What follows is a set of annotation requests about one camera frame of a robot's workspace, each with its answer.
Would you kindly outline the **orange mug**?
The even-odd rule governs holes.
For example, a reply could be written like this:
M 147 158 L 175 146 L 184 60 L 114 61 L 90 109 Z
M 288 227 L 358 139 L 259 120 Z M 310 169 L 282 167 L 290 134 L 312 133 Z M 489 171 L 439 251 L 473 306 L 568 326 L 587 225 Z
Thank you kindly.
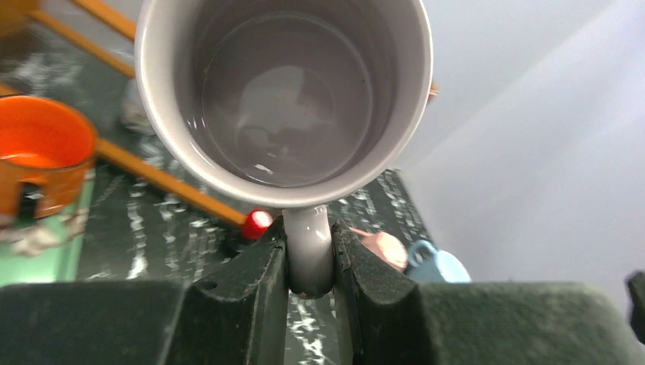
M 58 214 L 94 166 L 97 130 L 76 109 L 44 97 L 1 98 L 1 225 Z

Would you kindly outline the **mauve mug white logo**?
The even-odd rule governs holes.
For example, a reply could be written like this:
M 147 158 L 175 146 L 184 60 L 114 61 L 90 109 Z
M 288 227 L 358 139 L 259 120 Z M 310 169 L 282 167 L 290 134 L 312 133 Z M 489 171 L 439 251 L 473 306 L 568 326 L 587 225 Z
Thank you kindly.
M 157 136 L 196 178 L 280 208 L 288 284 L 334 284 L 326 206 L 376 179 L 427 105 L 421 1 L 145 1 L 138 89 Z

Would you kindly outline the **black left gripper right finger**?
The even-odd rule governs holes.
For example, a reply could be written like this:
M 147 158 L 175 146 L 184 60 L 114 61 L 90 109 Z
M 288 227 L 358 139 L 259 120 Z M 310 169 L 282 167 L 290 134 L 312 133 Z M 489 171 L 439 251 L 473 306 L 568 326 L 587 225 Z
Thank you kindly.
M 334 223 L 343 364 L 642 364 L 640 338 L 578 283 L 420 284 Z

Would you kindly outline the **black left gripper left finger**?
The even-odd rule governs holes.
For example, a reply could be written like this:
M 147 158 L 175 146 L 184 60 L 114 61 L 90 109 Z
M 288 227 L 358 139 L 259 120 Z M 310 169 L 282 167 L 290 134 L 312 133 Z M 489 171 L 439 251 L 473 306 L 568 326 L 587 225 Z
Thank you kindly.
M 288 281 L 282 219 L 208 276 L 1 289 L 3 364 L 281 364 Z

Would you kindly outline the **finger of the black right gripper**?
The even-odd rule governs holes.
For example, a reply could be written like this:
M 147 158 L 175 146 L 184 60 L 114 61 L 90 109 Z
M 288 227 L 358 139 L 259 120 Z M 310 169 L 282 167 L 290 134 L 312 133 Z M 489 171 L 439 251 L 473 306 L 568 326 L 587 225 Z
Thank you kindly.
M 626 280 L 631 298 L 630 326 L 641 344 L 645 344 L 644 334 L 644 271 L 635 271 Z

